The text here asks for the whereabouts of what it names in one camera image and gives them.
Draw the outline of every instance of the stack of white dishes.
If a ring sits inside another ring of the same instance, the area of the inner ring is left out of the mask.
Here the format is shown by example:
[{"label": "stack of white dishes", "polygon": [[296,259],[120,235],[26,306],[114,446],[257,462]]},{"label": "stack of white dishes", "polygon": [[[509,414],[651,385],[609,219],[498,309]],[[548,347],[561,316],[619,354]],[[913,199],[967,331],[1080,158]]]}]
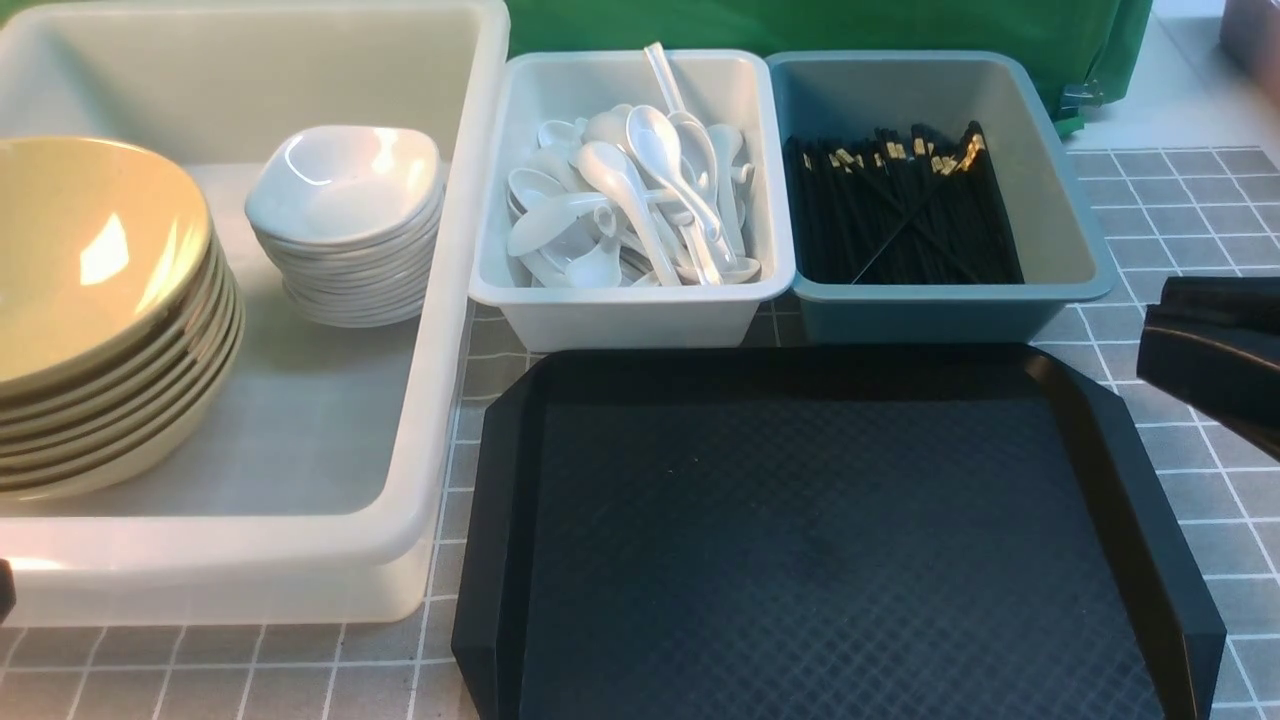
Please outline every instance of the stack of white dishes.
[{"label": "stack of white dishes", "polygon": [[0,501],[156,465],[230,373],[244,305],[195,181],[108,140],[0,141]]},{"label": "stack of white dishes", "polygon": [[317,127],[275,151],[244,214],[302,316],[388,325],[422,311],[447,177],[421,132]]}]

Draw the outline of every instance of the green bag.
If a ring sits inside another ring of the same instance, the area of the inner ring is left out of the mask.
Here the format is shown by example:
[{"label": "green bag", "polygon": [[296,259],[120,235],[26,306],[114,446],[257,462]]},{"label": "green bag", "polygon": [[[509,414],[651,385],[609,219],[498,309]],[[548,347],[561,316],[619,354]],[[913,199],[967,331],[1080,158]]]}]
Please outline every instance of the green bag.
[{"label": "green bag", "polygon": [[739,47],[989,50],[1021,63],[1057,120],[1124,97],[1152,0],[507,0],[511,55]]}]

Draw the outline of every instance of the white rectangular container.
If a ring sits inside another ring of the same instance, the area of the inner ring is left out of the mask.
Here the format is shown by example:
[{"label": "white rectangular container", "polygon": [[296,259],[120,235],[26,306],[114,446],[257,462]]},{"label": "white rectangular container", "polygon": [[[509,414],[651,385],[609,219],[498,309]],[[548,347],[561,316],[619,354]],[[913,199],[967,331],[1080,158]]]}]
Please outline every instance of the white rectangular container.
[{"label": "white rectangular container", "polygon": [[512,223],[506,192],[507,174],[538,146],[538,127],[590,118],[622,102],[666,104],[640,49],[521,55],[507,63],[498,100],[471,297],[502,309],[534,352],[737,346],[760,302],[791,287],[795,249],[768,67],[739,50],[680,50],[668,56],[689,110],[707,126],[728,123],[742,131],[737,161],[755,165],[744,234],[763,265],[760,278],[719,287],[527,287],[529,272],[507,255]]},{"label": "white rectangular container", "polygon": [[[102,1],[36,8],[0,32],[0,137],[111,137],[188,168],[248,310],[230,382],[161,466],[0,506],[10,624],[393,620],[417,606],[508,33],[498,0]],[[330,123],[420,129],[452,160],[419,323],[306,323],[243,217],[273,150]]]}]

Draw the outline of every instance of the gray tile mat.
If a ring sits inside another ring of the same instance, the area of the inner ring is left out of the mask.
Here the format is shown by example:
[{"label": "gray tile mat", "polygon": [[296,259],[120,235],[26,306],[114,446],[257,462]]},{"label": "gray tile mat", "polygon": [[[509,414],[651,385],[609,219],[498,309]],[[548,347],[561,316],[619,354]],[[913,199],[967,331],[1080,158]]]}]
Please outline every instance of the gray tile mat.
[{"label": "gray tile mat", "polygon": [[[1280,274],[1280,170],[1257,149],[1074,154],[1123,268],[1046,351],[1124,397],[1231,632],[1213,720],[1280,720],[1280,464],[1134,378],[1142,305],[1170,275]],[[746,345],[804,342],[794,297]],[[470,720],[448,648],[484,409],[534,361],[476,307],[424,605],[387,625],[0,628],[0,719]]]}]

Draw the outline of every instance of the black plastic tray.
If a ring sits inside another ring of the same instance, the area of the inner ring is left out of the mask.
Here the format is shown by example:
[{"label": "black plastic tray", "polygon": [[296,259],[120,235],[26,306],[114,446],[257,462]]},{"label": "black plastic tray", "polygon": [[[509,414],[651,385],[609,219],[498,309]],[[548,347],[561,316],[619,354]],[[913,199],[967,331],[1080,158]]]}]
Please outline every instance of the black plastic tray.
[{"label": "black plastic tray", "polygon": [[1179,720],[1225,634],[1039,351],[570,352],[485,416],[453,652],[484,720]]}]

